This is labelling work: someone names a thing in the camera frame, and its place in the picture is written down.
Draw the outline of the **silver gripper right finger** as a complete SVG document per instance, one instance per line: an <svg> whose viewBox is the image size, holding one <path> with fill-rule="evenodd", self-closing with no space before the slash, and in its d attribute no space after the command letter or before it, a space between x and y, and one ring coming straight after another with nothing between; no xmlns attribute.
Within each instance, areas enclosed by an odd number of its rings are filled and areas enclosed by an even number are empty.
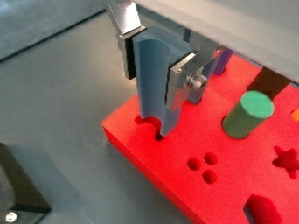
<svg viewBox="0 0 299 224"><path fill-rule="evenodd" d="M200 92L207 86L208 76L203 73L207 66L217 65L225 48L195 31L189 36L191 51L171 66L164 104L175 111L189 98L191 90Z"/></svg>

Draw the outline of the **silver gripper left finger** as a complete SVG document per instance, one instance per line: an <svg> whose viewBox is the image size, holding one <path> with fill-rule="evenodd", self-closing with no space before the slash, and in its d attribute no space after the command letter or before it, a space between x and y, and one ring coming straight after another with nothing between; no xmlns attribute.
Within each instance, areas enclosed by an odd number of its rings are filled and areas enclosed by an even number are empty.
<svg viewBox="0 0 299 224"><path fill-rule="evenodd" d="M125 77L136 77L132 38L145 30L141 26L136 3L132 0L106 0L106 13L116 29L117 47L123 53Z"/></svg>

